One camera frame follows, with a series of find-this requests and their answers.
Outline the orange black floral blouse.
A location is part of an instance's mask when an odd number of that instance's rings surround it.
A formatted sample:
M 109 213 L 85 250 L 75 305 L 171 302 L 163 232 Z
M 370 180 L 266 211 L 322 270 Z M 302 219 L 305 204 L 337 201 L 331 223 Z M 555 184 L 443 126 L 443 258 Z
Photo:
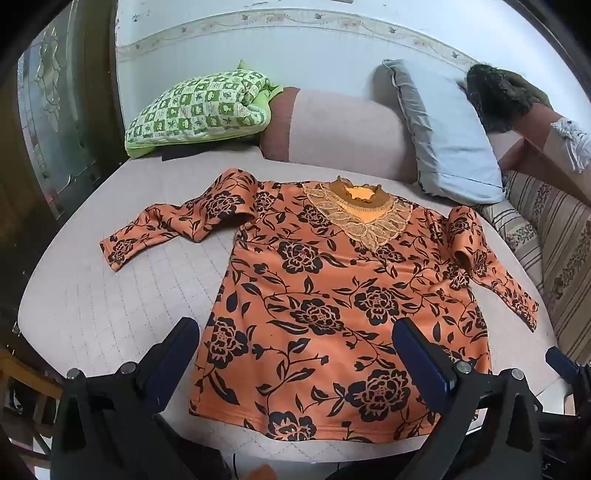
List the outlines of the orange black floral blouse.
M 437 417 L 394 345 L 398 320 L 480 373 L 491 359 L 473 285 L 537 325 L 538 303 L 472 208 L 442 215 L 342 178 L 278 183 L 229 169 L 197 198 L 147 207 L 100 247 L 118 270 L 150 246 L 198 242 L 232 220 L 228 269 L 197 349 L 194 416 L 279 441 L 427 434 Z

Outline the pink quilted mattress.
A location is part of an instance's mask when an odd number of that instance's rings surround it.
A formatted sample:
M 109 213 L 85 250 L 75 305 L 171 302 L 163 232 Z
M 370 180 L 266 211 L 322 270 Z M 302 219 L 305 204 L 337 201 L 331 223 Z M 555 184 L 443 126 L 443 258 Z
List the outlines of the pink quilted mattress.
M 418 187 L 342 169 L 270 161 L 259 147 L 229 146 L 185 158 L 160 156 L 129 160 L 119 167 L 64 224 L 37 264 L 24 291 L 18 325 L 29 344 L 56 371 L 77 367 L 87 377 L 115 372 L 139 361 L 183 316 L 201 332 L 228 265 L 233 230 L 222 228 L 201 243 L 176 238 L 149 248 L 118 272 L 107 265 L 99 241 L 135 219 L 154 203 L 181 204 L 197 197 L 228 168 L 249 171 L 259 180 L 280 182 L 348 178 L 381 184 L 427 208 L 448 215 L 451 204 L 425 196 Z M 556 345 L 539 292 L 497 232 L 485 221 L 487 241 L 514 278 L 540 302 L 535 333 L 509 313 L 492 292 L 474 286 L 490 328 L 495 373 L 520 368 L 546 412 L 563 413 L 570 388 L 545 361 Z M 342 464 L 403 453 L 425 437 L 372 445 L 346 441 L 280 442 L 262 434 L 188 413 L 192 365 L 185 371 L 164 419 L 183 437 L 221 450 L 238 461 Z

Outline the striped floral beige cushion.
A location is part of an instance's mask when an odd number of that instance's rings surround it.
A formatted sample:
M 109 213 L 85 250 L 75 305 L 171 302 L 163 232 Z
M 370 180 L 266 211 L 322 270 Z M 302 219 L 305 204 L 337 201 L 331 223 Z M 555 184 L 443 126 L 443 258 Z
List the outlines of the striped floral beige cushion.
M 558 344 L 590 361 L 590 207 L 535 177 L 509 171 L 506 199 L 481 206 L 542 296 Z

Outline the light blue pillow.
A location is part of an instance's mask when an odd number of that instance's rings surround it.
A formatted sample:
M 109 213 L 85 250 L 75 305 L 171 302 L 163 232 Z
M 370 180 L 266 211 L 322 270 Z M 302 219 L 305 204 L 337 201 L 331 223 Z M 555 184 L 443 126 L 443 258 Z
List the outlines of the light blue pillow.
M 413 60 L 384 60 L 415 147 L 418 183 L 468 206 L 505 199 L 492 145 L 459 79 Z

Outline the wooden door with glass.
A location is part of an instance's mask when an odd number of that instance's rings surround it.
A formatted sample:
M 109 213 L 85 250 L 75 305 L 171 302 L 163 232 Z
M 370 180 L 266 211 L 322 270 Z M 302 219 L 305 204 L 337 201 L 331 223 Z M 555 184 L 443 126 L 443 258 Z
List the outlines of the wooden door with glass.
M 59 228 L 125 160 L 115 1 L 1 4 L 1 344 Z

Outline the pink brown bolster pillow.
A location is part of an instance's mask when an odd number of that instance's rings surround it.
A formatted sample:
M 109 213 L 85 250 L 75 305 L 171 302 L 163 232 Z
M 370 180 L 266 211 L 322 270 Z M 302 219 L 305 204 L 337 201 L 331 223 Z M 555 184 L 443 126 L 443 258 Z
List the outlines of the pink brown bolster pillow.
M 270 112 L 259 141 L 266 159 L 417 180 L 414 144 L 397 105 L 287 87 L 270 101 Z

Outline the green patterned folded blanket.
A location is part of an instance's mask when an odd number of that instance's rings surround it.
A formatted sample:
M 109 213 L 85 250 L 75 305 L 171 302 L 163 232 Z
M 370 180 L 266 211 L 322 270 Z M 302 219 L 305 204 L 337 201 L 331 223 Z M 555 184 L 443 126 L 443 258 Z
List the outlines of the green patterned folded blanket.
M 124 147 L 142 157 L 158 147 L 257 135 L 270 125 L 270 101 L 283 93 L 262 72 L 235 70 L 187 78 L 161 93 L 127 126 Z

